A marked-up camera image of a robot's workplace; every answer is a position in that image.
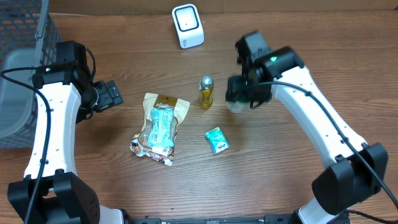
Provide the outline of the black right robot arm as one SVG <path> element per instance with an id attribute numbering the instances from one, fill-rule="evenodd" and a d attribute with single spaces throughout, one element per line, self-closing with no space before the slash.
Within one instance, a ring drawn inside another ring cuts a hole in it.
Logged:
<path id="1" fill-rule="evenodd" d="M 226 104 L 243 113 L 279 100 L 311 140 L 324 166 L 312 182 L 313 198 L 290 215 L 266 223 L 348 223 L 351 207 L 383 188 L 388 154 L 351 129 L 315 84 L 291 47 L 274 50 L 259 32 L 236 42 L 242 73 L 228 78 Z"/>

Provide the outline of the yellow oil bottle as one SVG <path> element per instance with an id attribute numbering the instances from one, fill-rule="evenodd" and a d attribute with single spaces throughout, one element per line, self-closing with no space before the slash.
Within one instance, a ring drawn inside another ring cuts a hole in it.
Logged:
<path id="1" fill-rule="evenodd" d="M 205 75 L 199 84 L 199 105 L 203 109 L 209 109 L 213 103 L 214 81 L 209 75 Z"/>

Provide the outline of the brown snack pouch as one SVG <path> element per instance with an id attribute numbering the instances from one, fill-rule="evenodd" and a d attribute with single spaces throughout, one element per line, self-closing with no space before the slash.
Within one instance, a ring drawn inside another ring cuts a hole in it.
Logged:
<path id="1" fill-rule="evenodd" d="M 130 150 L 138 157 L 147 156 L 171 166 L 174 162 L 178 126 L 184 121 L 190 102 L 155 93 L 146 93 L 143 101 L 144 124 L 135 135 Z"/>

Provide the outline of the green lid jar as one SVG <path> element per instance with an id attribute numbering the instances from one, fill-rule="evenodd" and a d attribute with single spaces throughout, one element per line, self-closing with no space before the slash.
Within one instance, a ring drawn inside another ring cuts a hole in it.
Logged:
<path id="1" fill-rule="evenodd" d="M 232 113 L 241 114 L 250 108 L 250 102 L 247 101 L 226 101 L 227 108 Z"/>

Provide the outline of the teal tissue packet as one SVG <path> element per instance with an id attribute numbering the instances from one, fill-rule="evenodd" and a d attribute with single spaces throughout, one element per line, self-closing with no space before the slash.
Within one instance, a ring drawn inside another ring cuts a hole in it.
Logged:
<path id="1" fill-rule="evenodd" d="M 210 143 L 214 155 L 224 152 L 230 148 L 229 142 L 225 138 L 221 128 L 218 126 L 206 132 L 205 137 Z"/>

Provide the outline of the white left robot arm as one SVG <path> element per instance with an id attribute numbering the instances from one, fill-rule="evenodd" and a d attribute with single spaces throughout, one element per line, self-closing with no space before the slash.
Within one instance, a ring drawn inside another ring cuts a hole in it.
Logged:
<path id="1" fill-rule="evenodd" d="M 114 81 L 93 81 L 96 69 L 88 66 L 88 54 L 80 43 L 59 42 L 55 63 L 32 68 L 34 146 L 23 180 L 7 190 L 24 223 L 129 223 L 124 210 L 100 204 L 75 167 L 76 124 L 123 103 Z"/>

